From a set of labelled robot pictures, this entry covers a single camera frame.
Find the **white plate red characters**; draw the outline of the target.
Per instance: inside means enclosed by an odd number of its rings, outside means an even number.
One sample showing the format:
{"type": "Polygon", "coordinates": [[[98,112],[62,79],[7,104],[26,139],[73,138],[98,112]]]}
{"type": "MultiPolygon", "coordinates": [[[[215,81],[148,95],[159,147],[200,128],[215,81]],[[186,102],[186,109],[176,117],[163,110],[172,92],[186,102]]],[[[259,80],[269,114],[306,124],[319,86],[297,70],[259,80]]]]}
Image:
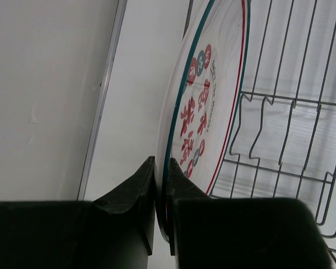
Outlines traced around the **white plate red characters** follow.
{"type": "Polygon", "coordinates": [[[241,94],[250,11],[250,1],[204,1],[183,37],[155,154],[156,212],[165,240],[170,160],[204,193],[219,175],[241,94]]]}

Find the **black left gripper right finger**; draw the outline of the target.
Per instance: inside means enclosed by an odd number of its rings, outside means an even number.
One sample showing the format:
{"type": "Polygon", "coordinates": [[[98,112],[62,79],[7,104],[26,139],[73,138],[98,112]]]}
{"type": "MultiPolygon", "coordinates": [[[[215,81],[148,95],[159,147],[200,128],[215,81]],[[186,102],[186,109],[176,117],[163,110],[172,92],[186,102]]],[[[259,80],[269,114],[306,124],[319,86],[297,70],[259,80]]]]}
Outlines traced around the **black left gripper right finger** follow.
{"type": "Polygon", "coordinates": [[[294,198],[210,198],[170,160],[166,233],[178,268],[331,268],[307,206],[294,198]]]}

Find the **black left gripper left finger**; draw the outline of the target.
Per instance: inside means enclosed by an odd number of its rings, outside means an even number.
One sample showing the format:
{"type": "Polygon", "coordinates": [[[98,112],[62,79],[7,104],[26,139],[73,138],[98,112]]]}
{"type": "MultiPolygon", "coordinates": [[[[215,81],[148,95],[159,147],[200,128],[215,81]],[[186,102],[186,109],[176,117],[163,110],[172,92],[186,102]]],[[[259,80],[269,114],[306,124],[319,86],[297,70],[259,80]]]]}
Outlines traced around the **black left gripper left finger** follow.
{"type": "Polygon", "coordinates": [[[0,202],[0,268],[146,268],[154,162],[92,202],[0,202]]]}

